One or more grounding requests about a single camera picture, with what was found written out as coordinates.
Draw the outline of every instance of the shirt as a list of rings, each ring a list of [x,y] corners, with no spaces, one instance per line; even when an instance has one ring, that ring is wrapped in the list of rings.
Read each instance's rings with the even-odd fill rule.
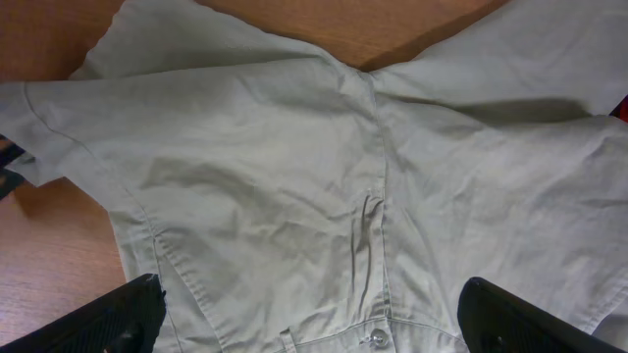
[[[475,276],[592,332],[628,295],[627,14],[512,1],[361,73],[129,0],[70,80],[0,85],[0,132],[160,275],[157,352],[465,352]]]

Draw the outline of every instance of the seam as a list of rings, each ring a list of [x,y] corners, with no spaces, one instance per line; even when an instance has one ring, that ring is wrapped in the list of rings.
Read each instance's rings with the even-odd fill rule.
[[[458,341],[458,342],[460,342],[460,343],[464,344],[464,345],[465,345],[465,347],[467,346],[467,344],[465,343],[464,339],[462,339],[462,338],[460,338],[460,337],[456,337],[455,335],[453,335],[453,334],[451,334],[451,333],[448,333],[448,332],[446,332],[446,331],[444,331],[444,330],[442,330],[442,329],[440,329],[440,328],[435,328],[435,327],[430,326],[430,325],[425,325],[425,324],[417,324],[417,323],[413,323],[413,322],[409,322],[409,321],[405,321],[405,320],[400,320],[400,319],[391,319],[391,318],[377,318],[377,319],[369,319],[369,320],[363,321],[363,322],[361,322],[361,323],[359,323],[359,324],[351,325],[351,326],[349,326],[349,327],[347,327],[347,328],[343,329],[342,331],[340,331],[340,332],[338,332],[338,333],[330,334],[330,335],[328,335],[328,336],[321,337],[321,338],[317,338],[317,339],[314,339],[314,340],[311,340],[311,341],[308,341],[308,342],[303,342],[303,343],[295,344],[294,346],[295,346],[295,347],[297,347],[297,348],[299,348],[299,347],[304,347],[304,346],[307,346],[307,345],[312,345],[312,344],[315,344],[315,343],[317,343],[317,342],[321,342],[321,341],[325,341],[325,340],[333,339],[333,338],[336,338],[336,337],[338,337],[338,336],[341,336],[341,335],[343,335],[343,334],[347,333],[348,331],[350,331],[350,330],[352,330],[352,329],[354,329],[354,328],[359,328],[359,327],[365,326],[365,325],[367,325],[367,324],[370,324],[370,323],[375,323],[375,322],[380,322],[380,321],[389,321],[389,322],[394,322],[394,323],[398,323],[398,324],[411,325],[411,326],[418,327],[418,328],[428,328],[428,329],[432,329],[432,330],[437,331],[438,333],[441,333],[441,334],[443,334],[443,335],[445,335],[445,336],[447,336],[447,337],[449,337],[449,338],[452,338],[452,339],[454,339],[454,340],[456,340],[456,341]],[[275,351],[274,353],[280,353],[280,352],[286,352],[286,349],[285,349],[285,348],[283,348],[283,349],[280,349],[280,350],[278,350],[278,351]]]
[[[412,325],[412,326],[416,326],[416,327],[420,327],[420,328],[430,328],[430,329],[436,330],[436,331],[446,335],[447,337],[453,338],[456,341],[463,343],[465,346],[467,345],[466,342],[464,341],[464,339],[462,339],[460,337],[456,337],[455,335],[453,335],[453,334],[451,334],[451,333],[449,333],[447,331],[444,331],[444,330],[442,330],[440,328],[435,328],[433,326],[425,325],[425,324],[417,324],[417,323],[409,322],[409,321],[406,321],[406,320],[400,320],[400,319],[389,319],[389,321],[392,321],[392,322],[395,322],[395,323],[400,323],[400,324]]]
[[[165,246],[162,244],[161,239],[158,239],[157,236],[155,237],[156,241],[160,244],[162,249],[165,249]],[[187,290],[189,290],[189,293],[192,295],[194,302],[196,304],[196,306],[198,307],[198,310],[200,310],[201,314],[203,315],[203,318],[205,318],[205,321],[207,321],[207,324],[209,325],[209,327],[214,330],[214,333],[216,334],[216,341],[218,342],[218,345],[220,346],[220,350],[221,352],[224,353],[228,353],[229,351],[227,350],[227,348],[225,348],[223,346],[223,343],[221,342],[221,339],[219,337],[221,337],[222,335],[220,334],[220,332],[218,331],[218,329],[214,326],[214,324],[212,324],[212,321],[209,320],[209,318],[207,317],[207,315],[205,315],[205,313],[203,312],[203,309],[200,306],[200,303],[198,302],[197,297],[197,293],[198,290],[196,289],[192,289],[191,286],[187,283],[187,276],[184,275],[178,266],[175,265],[175,262],[179,263],[179,261],[175,261],[173,262],[173,260],[169,259],[168,256],[166,256],[166,261],[168,261],[170,263],[170,265],[173,267],[173,270],[177,273],[177,275],[181,278],[182,283],[185,285],[185,288],[187,288]]]
[[[384,139],[384,129],[381,122],[381,117],[379,110],[377,108],[377,100],[375,99],[375,88],[373,86],[373,76],[366,73],[366,77],[368,78],[368,93],[371,99],[371,103],[373,104],[373,119],[377,124],[378,135],[380,137],[382,143],[382,156],[384,157],[384,175],[382,179],[382,218],[380,219],[380,235],[382,236],[382,252],[383,252],[383,264],[384,264],[384,278],[382,283],[382,292],[384,293],[384,304],[387,308],[387,313],[385,315],[387,317],[393,316],[393,303],[391,301],[391,280],[389,278],[389,267],[386,260],[386,239],[384,237],[384,221],[386,220],[386,206],[388,204],[388,198],[386,193],[386,188],[388,185],[389,179],[389,158],[386,153],[386,141]]]
[[[616,309],[619,305],[623,303],[624,300],[628,297],[628,277],[624,276],[622,284],[619,284],[619,289],[608,301],[601,304],[596,312],[587,320],[582,329],[584,331],[593,332],[605,319],[603,317],[604,313],[608,313],[610,315],[614,309]]]
[[[27,88],[26,88],[26,82],[24,82],[22,84],[22,96],[23,99],[26,102],[26,106],[28,107],[28,109],[30,110],[30,112],[50,131],[53,133],[56,133],[58,135],[61,135],[63,137],[68,138],[69,140],[71,140],[73,143],[75,143],[76,145],[78,145],[79,147],[81,147],[85,152],[87,152],[94,160],[94,162],[100,167],[102,168],[105,172],[107,172],[107,177],[113,181],[115,184],[117,184],[130,198],[131,200],[136,204],[137,208],[141,211],[141,215],[144,218],[144,222],[147,225],[147,230],[148,233],[150,234],[150,236],[153,239],[153,255],[155,256],[155,263],[157,265],[157,273],[159,274],[159,278],[162,277],[161,275],[161,268],[159,266],[159,260],[157,258],[157,250],[155,248],[155,232],[154,232],[154,228],[153,225],[150,223],[150,220],[148,218],[148,215],[146,214],[146,210],[144,210],[144,208],[142,207],[142,205],[137,201],[137,199],[135,198],[135,196],[124,186],[124,184],[120,181],[118,181],[118,178],[116,176],[112,176],[112,172],[109,168],[105,167],[105,163],[103,161],[101,161],[99,158],[97,158],[89,148],[87,148],[87,146],[82,143],[81,141],[67,135],[64,134],[61,131],[55,130],[52,127],[50,127],[48,125],[48,123],[46,123],[41,117],[39,117],[39,115],[37,113],[35,113],[33,107],[32,107],[32,103],[30,102],[30,99],[28,98],[28,92],[27,92]],[[170,311],[167,310],[168,313],[168,318],[170,319],[170,324],[173,326],[173,332],[175,333],[175,339],[177,340],[177,345],[179,346],[179,351],[181,353],[183,353],[183,349],[181,346],[181,341],[179,340],[179,336],[177,334],[177,328],[175,326],[175,323],[173,321],[172,316],[170,315]]]

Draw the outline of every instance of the black object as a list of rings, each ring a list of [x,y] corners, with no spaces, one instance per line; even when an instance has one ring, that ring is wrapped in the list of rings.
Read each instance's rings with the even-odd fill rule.
[[[462,289],[458,322],[471,353],[625,353],[479,277]]]
[[[6,137],[0,135],[0,141],[6,140]],[[15,144],[0,150],[0,200],[24,182],[24,178],[19,174],[4,169],[24,153],[25,151]]]
[[[166,316],[157,275],[143,275],[39,330],[0,353],[148,353]]]

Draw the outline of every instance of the wooden surface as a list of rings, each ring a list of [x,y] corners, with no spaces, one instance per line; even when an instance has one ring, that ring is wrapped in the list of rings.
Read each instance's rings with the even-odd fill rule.
[[[406,61],[502,0],[202,0],[371,71]],[[0,81],[64,79],[121,0],[0,0]],[[67,180],[0,202],[0,344],[124,282],[106,213]]]

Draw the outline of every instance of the shirt button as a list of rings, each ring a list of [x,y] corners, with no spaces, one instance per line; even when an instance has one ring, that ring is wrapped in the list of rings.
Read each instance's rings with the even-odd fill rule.
[[[371,332],[371,343],[377,348],[384,348],[389,344],[389,336],[379,328],[375,328]]]

